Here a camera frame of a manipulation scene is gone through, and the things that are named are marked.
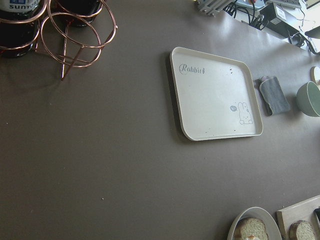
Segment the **steel muddler black tip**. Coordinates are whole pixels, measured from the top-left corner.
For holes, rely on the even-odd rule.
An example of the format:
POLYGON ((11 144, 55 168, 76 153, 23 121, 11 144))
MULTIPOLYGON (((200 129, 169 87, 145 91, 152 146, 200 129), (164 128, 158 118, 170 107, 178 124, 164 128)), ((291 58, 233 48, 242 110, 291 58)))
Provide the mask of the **steel muddler black tip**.
POLYGON ((314 222, 320 226, 320 207, 317 207, 313 210, 313 214, 312 214, 313 218, 314 218, 314 222))

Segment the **white round plate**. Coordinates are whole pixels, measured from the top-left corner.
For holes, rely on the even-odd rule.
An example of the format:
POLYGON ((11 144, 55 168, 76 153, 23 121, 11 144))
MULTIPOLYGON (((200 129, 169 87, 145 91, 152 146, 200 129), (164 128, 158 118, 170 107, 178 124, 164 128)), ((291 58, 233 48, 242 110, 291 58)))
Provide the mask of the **white round plate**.
POLYGON ((250 207, 242 211, 233 221, 227 239, 234 240, 234 232, 237 223, 244 218, 257 218, 264 222, 269 240, 281 240, 281 234, 272 216, 261 207, 250 207))

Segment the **fake fried egg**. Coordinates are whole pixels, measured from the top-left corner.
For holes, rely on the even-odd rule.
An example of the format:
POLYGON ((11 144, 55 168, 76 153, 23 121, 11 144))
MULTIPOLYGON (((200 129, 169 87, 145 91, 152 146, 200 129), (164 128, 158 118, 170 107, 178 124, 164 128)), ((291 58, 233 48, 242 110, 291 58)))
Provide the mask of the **fake fried egg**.
POLYGON ((250 236, 246 237, 245 240, 260 240, 260 239, 254 235, 250 235, 250 236))

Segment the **tea bottle right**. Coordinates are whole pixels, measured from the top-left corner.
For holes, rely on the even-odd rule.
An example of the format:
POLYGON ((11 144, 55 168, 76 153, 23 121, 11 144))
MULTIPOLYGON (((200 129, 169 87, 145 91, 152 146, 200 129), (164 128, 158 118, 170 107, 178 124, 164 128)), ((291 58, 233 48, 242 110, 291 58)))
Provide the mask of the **tea bottle right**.
POLYGON ((103 4, 100 0, 56 0, 56 10, 60 13, 58 18, 73 27, 86 27, 82 20, 73 16, 79 15, 83 20, 92 23, 102 10, 103 4))

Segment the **bread slice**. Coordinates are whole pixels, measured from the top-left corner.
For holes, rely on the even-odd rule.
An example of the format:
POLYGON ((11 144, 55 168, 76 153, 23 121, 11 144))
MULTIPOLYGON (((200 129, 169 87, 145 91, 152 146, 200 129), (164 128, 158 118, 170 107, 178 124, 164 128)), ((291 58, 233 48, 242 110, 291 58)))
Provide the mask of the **bread slice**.
POLYGON ((290 240, 316 240, 313 227, 309 221, 298 220, 289 227, 290 240))
POLYGON ((233 238, 235 240, 245 240, 248 236, 256 236, 260 240, 268 240, 265 223, 255 217, 246 217, 241 219, 234 230, 233 238))

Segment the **mint green bowl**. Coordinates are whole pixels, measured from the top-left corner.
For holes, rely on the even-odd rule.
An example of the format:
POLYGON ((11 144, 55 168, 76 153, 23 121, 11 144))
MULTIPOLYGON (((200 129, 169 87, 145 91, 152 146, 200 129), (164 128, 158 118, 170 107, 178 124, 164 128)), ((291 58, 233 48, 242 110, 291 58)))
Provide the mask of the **mint green bowl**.
POLYGON ((302 85, 296 94, 296 103, 301 112, 310 117, 320 116, 320 89, 309 81, 302 85))

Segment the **cream rabbit serving tray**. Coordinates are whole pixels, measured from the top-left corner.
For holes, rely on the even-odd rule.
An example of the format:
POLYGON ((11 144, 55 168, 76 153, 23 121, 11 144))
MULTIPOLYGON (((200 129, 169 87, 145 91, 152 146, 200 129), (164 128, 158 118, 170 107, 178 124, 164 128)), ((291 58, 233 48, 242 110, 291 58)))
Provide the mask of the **cream rabbit serving tray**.
POLYGON ((175 47, 170 65, 181 130, 189 140, 262 134, 253 78, 244 62, 175 47))

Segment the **tea bottle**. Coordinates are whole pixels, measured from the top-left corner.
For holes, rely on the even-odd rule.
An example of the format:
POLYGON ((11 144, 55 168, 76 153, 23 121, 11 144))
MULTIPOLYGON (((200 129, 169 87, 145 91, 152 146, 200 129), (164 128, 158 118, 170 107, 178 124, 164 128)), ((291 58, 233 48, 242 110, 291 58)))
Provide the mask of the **tea bottle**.
POLYGON ((73 27, 86 27, 82 20, 73 16, 79 15, 83 20, 92 23, 102 10, 103 4, 100 0, 56 0, 56 10, 60 13, 58 18, 73 27))
MULTIPOLYGON (((39 7, 38 0, 2 0, 0 2, 0 18, 11 21, 23 21, 32 18, 39 7)), ((32 47, 31 44, 21 47, 30 42, 37 31, 36 23, 0 24, 0 45, 10 48, 2 49, 0 55, 4 58, 16 58, 25 55, 32 47)))

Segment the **bread slice on plate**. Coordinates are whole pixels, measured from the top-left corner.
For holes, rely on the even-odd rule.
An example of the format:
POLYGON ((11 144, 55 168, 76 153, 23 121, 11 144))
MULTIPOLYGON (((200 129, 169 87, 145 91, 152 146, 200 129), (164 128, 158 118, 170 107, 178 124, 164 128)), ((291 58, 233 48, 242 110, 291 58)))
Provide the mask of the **bread slice on plate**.
POLYGON ((268 240, 265 223, 255 217, 246 217, 241 219, 234 230, 233 238, 235 240, 245 240, 248 236, 256 236, 260 240, 268 240))

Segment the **bamboo cutting board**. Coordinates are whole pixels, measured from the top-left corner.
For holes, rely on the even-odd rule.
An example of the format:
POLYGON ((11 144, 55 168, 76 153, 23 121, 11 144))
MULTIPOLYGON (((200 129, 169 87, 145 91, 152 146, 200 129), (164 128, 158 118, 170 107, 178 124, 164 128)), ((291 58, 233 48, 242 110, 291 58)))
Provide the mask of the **bamboo cutting board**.
POLYGON ((300 201, 291 206, 280 209, 276 212, 280 235, 284 240, 289 240, 289 231, 291 224, 303 220, 312 226, 315 238, 320 239, 320 222, 314 212, 320 207, 320 196, 300 201))

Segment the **tea bottle front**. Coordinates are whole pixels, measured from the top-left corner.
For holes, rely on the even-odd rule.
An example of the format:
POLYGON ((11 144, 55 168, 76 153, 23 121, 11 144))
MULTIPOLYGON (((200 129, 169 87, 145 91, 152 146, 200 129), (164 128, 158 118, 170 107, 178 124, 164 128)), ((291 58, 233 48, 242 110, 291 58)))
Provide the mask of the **tea bottle front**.
MULTIPOLYGON (((23 21, 32 18, 39 7, 38 0, 2 0, 0 2, 0 18, 11 21, 23 21)), ((31 44, 21 47, 30 42, 37 31, 36 23, 0 24, 0 45, 10 48, 2 49, 0 55, 4 58, 16 58, 25 55, 32 47, 31 44)))

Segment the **grey folded cloth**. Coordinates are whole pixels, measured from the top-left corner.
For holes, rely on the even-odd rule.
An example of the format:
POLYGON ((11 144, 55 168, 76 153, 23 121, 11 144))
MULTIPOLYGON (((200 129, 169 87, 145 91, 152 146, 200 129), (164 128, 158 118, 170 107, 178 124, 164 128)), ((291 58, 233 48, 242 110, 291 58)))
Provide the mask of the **grey folded cloth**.
POLYGON ((291 110, 291 105, 276 76, 265 75, 255 79, 253 82, 259 91, 263 112, 266 116, 284 114, 291 110))

